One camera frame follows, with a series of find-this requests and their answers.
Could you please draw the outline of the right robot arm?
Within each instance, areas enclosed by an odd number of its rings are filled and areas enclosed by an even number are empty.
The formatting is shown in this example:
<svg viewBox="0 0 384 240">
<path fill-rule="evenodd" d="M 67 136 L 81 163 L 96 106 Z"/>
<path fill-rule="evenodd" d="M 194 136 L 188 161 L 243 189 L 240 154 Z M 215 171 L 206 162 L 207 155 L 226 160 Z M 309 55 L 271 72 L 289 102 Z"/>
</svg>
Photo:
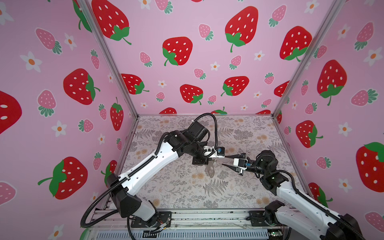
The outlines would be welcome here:
<svg viewBox="0 0 384 240">
<path fill-rule="evenodd" d="M 355 218 L 340 215 L 301 192 L 294 177 L 278 170 L 278 160 L 272 151 L 262 151 L 255 160 L 246 154 L 231 155 L 230 169 L 242 175 L 254 173 L 263 187 L 280 198 L 265 207 L 268 225 L 286 225 L 310 240 L 362 240 L 363 234 Z"/>
</svg>

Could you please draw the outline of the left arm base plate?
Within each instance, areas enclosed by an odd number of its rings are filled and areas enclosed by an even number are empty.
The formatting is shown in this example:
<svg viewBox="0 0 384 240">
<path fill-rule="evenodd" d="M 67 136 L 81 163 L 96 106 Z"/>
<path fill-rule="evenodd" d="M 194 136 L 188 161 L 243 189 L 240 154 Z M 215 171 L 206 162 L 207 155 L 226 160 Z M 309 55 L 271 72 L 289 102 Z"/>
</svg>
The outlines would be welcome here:
<svg viewBox="0 0 384 240">
<path fill-rule="evenodd" d="M 170 211 L 156 212 L 149 220 L 144 221 L 135 216 L 132 217 L 131 228 L 167 228 L 171 226 L 172 213 Z"/>
</svg>

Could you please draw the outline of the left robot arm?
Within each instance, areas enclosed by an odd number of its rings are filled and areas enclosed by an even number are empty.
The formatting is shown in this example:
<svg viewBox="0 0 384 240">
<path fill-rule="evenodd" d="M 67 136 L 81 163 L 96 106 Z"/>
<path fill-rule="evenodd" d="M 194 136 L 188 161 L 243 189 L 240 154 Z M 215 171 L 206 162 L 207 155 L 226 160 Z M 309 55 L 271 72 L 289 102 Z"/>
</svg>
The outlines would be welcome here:
<svg viewBox="0 0 384 240">
<path fill-rule="evenodd" d="M 120 216 L 135 216 L 144 221 L 153 219 L 156 208 L 150 201 L 137 197 L 137 193 L 161 169 L 184 154 L 192 156 L 199 164 L 204 164 L 210 154 L 208 150 L 215 150 L 207 148 L 207 143 L 203 141 L 209 135 L 210 131 L 197 121 L 185 130 L 164 133 L 155 151 L 139 164 L 120 175 L 109 175 L 107 187 L 114 188 L 111 198 Z"/>
</svg>

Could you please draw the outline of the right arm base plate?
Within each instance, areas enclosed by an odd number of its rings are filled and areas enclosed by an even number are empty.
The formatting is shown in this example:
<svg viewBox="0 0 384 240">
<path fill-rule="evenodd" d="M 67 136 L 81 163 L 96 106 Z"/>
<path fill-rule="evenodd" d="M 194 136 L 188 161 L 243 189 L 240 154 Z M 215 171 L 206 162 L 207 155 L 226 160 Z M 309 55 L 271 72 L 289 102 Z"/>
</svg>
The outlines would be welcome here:
<svg viewBox="0 0 384 240">
<path fill-rule="evenodd" d="M 275 217 L 270 218 L 266 216 L 265 211 L 249 211 L 249 215 L 245 218 L 246 221 L 250 221 L 252 227 L 286 227 Z"/>
</svg>

